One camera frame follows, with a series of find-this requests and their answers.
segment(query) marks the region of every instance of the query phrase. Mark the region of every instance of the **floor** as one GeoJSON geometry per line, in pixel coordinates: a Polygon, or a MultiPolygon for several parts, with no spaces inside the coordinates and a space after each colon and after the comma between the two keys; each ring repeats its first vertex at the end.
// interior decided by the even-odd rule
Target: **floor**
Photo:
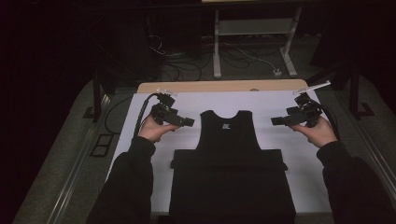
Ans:
{"type": "MultiPolygon", "coordinates": [[[[213,80],[211,37],[203,38],[203,57],[194,59],[182,52],[173,52],[166,58],[158,81],[206,81],[213,80]]],[[[319,36],[297,36],[290,49],[290,57],[298,72],[297,78],[308,79],[322,70],[309,65],[319,36]]],[[[278,51],[285,36],[263,35],[224,38],[220,56],[223,80],[256,80],[290,78],[278,51]],[[283,72],[273,75],[273,66],[283,72]]],[[[375,86],[364,77],[360,81],[360,102],[367,103],[375,116],[355,119],[349,112],[349,87],[334,91],[330,87],[317,90],[322,104],[332,108],[338,118],[342,141],[353,156],[362,157],[378,172],[389,189],[389,197],[396,199],[396,118],[381,100],[375,86]]],[[[31,187],[14,223],[83,223],[106,179],[106,170],[118,142],[128,104],[135,89],[121,89],[105,96],[103,113],[98,122],[84,119],[87,108],[92,107],[92,83],[87,83],[78,95],[64,126],[31,187]],[[98,148],[98,141],[109,145],[104,157],[92,157],[90,153],[105,154],[98,148]]],[[[301,215],[297,224],[332,223],[330,215],[301,215]]]]}

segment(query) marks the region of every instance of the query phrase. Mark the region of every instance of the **person's left hand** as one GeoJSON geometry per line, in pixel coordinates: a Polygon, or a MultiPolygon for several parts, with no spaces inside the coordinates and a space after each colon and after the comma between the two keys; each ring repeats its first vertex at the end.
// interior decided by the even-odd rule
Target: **person's left hand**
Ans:
{"type": "Polygon", "coordinates": [[[147,138],[150,142],[156,143],[161,141],[163,134],[174,131],[179,127],[173,124],[159,125],[154,117],[149,115],[144,121],[142,128],[137,136],[147,138]]]}

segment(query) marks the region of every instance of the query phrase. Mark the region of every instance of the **white tabletop surface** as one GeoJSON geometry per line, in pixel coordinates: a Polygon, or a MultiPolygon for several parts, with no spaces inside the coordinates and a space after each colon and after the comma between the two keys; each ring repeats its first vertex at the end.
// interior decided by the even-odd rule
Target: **white tabletop surface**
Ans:
{"type": "MultiPolygon", "coordinates": [[[[313,91],[308,93],[318,101],[313,91]]],[[[131,145],[134,126],[148,93],[134,95],[126,117],[113,161],[127,151],[131,145]]],[[[227,91],[227,92],[183,92],[174,99],[172,106],[183,118],[195,119],[193,127],[182,127],[167,133],[156,144],[151,162],[154,171],[154,191],[151,197],[152,212],[168,212],[172,188],[173,170],[170,163],[175,149],[196,149],[200,133],[200,114],[213,110],[223,118],[231,118],[238,110],[253,113],[253,122],[261,149],[280,148],[283,160],[289,167],[286,176],[297,213],[330,213],[327,190],[323,183],[321,162],[317,159],[318,149],[307,142],[300,133],[285,126],[273,126],[271,118],[287,116],[286,108],[297,106],[292,91],[227,91]]],[[[158,104],[152,97],[145,116],[151,107],[158,104]]]]}

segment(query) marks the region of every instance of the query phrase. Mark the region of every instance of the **dark background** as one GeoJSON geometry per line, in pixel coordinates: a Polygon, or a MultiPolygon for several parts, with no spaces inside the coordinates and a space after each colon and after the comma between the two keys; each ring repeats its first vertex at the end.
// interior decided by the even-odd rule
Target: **dark background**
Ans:
{"type": "MultiPolygon", "coordinates": [[[[78,9],[108,6],[105,1],[77,5],[66,0],[56,3],[8,0],[0,4],[3,105],[0,222],[8,223],[35,180],[74,100],[93,74],[98,72],[105,91],[112,93],[117,87],[155,80],[161,61],[147,48],[148,30],[142,23],[145,13],[110,17],[78,9]]],[[[112,4],[122,6],[125,2],[112,4]]],[[[392,100],[396,85],[393,8],[385,3],[306,7],[297,37],[323,34],[313,64],[326,68],[339,60],[352,61],[396,111],[392,100]]],[[[213,35],[209,34],[213,30],[213,11],[191,13],[169,11],[150,16],[156,19],[152,26],[157,34],[175,48],[199,55],[200,48],[195,48],[195,43],[199,45],[200,35],[213,35]]],[[[272,11],[271,16],[280,16],[285,11],[278,13],[272,11]]]]}

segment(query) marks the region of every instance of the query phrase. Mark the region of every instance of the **black sweater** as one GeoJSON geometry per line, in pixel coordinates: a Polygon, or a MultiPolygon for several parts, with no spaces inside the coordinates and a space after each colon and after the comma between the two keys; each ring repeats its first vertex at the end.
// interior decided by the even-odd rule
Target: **black sweater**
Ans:
{"type": "MultiPolygon", "coordinates": [[[[87,223],[149,223],[153,188],[150,159],[154,152],[149,140],[132,140],[129,151],[116,158],[87,223]]],[[[324,166],[335,223],[396,223],[387,193],[364,161],[351,158],[340,142],[322,147],[317,156],[324,166]]]]}

